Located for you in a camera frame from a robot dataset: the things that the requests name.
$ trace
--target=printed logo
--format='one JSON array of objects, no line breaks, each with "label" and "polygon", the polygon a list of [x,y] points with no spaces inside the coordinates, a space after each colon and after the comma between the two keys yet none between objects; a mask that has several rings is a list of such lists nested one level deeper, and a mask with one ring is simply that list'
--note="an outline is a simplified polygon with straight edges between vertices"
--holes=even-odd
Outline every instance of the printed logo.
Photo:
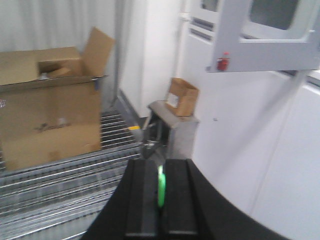
[{"label": "printed logo", "polygon": [[42,123],[40,127],[35,127],[34,130],[37,130],[38,133],[42,133],[44,131],[48,131],[52,129],[62,129],[69,126],[71,126],[71,123],[64,123],[64,124],[53,125],[53,126],[49,126],[47,123]]}]

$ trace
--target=small cardboard box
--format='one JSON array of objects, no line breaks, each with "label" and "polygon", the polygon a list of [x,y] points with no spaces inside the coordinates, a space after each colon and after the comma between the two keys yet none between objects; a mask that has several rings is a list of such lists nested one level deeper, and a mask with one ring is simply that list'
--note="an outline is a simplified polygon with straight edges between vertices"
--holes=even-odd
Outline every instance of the small cardboard box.
[{"label": "small cardboard box", "polygon": [[172,78],[165,104],[178,117],[191,116],[198,94],[199,90],[187,81],[182,78]]},{"label": "small cardboard box", "polygon": [[[93,28],[75,47],[0,52],[0,140],[8,170],[101,149],[101,94],[114,40]],[[48,78],[40,76],[47,73]]]}]

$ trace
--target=white curtain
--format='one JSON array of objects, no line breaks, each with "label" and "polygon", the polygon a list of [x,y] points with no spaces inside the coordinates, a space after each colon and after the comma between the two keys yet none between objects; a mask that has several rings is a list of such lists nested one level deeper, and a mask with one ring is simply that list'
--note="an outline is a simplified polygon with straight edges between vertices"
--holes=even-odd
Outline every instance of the white curtain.
[{"label": "white curtain", "polygon": [[[116,38],[116,2],[119,0],[0,0],[0,51],[76,46],[83,50],[90,29],[96,26]],[[102,82],[102,110],[114,98],[115,50]]]}]

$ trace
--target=gray frame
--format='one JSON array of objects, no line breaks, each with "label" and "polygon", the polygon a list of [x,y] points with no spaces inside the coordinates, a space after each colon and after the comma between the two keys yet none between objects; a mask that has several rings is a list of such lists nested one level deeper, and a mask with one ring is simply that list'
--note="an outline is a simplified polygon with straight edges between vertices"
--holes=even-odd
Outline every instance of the gray frame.
[{"label": "gray frame", "polygon": [[314,70],[320,65],[320,11],[314,26],[301,39],[243,39],[243,24],[252,0],[220,0],[219,22],[213,42],[212,62],[207,68],[218,73],[217,60],[229,52],[225,72]]}]

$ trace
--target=box flap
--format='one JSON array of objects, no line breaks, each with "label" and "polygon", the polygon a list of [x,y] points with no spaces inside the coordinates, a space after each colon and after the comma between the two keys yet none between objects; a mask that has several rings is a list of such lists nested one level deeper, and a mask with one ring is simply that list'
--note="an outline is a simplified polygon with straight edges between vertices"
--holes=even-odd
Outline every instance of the box flap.
[{"label": "box flap", "polygon": [[64,76],[57,78],[50,78],[45,80],[34,80],[29,82],[21,82],[16,84],[9,84],[0,86],[0,93],[9,91],[18,91],[26,89],[39,89],[57,86],[66,86],[72,84],[83,84],[92,82],[93,79],[90,76]]},{"label": "box flap", "polygon": [[34,50],[32,52],[34,52],[39,63],[63,60],[77,60],[81,58],[78,50],[74,46]]},{"label": "box flap", "polygon": [[115,40],[94,27],[82,54],[86,74],[103,76]]},{"label": "box flap", "polygon": [[38,79],[38,63],[34,53],[0,52],[0,85],[24,83]]}]

